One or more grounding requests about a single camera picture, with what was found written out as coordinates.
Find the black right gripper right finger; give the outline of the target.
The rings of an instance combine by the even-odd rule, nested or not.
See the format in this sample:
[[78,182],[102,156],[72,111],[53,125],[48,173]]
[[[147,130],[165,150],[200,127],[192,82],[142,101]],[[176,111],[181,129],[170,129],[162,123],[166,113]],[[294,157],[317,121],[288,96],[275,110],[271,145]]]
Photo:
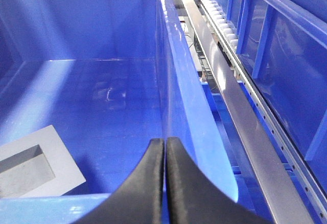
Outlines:
[[219,190],[178,137],[167,139],[166,184],[170,223],[267,223]]

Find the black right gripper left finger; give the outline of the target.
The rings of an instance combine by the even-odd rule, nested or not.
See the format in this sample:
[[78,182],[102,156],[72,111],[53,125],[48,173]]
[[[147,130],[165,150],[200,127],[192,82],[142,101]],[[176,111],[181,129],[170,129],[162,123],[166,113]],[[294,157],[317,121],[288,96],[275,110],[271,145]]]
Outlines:
[[164,158],[164,140],[151,139],[119,188],[74,223],[161,223]]

